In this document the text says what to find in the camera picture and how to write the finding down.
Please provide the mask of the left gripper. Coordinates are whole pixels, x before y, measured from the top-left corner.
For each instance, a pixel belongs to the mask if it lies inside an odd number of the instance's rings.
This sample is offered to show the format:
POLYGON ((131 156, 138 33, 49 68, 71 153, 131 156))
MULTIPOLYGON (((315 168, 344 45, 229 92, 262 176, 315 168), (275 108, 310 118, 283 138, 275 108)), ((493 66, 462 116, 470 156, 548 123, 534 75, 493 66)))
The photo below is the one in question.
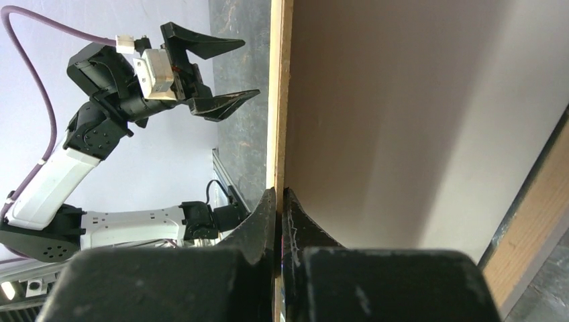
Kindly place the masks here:
POLYGON ((192 115, 220 122, 260 94, 260 90, 254 89, 213 97, 211 89, 203 82, 199 66, 192 63, 187 54, 190 52, 207 60, 243 47, 244 40, 200 34, 173 22, 161 25, 160 31, 174 74, 176 97, 187 103, 192 115))

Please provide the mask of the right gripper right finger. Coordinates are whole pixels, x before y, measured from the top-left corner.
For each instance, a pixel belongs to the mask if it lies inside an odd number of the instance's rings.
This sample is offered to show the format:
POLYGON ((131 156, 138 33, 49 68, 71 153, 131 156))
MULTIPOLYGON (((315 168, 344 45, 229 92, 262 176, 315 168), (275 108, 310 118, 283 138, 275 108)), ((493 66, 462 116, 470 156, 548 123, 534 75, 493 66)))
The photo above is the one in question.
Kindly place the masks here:
POLYGON ((499 321, 479 267, 454 250, 346 248, 284 191, 287 321, 499 321))

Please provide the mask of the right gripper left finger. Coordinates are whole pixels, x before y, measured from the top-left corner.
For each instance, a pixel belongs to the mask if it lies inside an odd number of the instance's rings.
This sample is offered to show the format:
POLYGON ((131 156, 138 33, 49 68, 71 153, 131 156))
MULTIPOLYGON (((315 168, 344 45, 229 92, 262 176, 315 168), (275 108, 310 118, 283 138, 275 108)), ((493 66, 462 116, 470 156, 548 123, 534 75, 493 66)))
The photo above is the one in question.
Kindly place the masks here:
POLYGON ((276 192, 218 244, 75 255, 39 321, 272 321, 276 192))

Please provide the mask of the wooden backing board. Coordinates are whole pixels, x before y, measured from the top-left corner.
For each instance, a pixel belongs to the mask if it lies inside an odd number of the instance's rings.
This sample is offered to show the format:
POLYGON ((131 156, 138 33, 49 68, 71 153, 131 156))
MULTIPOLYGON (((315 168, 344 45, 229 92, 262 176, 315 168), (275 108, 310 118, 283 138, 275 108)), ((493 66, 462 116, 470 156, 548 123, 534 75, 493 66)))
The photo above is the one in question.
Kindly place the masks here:
POLYGON ((272 6, 273 179, 345 246, 480 263, 568 112, 568 2, 272 6))

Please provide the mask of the white wooden picture frame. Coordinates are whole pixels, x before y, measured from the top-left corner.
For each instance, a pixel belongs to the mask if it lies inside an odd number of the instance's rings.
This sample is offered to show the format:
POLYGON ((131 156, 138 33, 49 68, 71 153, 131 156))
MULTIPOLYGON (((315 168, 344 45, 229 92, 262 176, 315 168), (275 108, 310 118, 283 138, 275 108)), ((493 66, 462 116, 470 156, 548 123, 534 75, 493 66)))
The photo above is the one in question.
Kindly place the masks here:
POLYGON ((505 318, 568 229, 568 112, 564 111, 496 231, 480 267, 505 318))

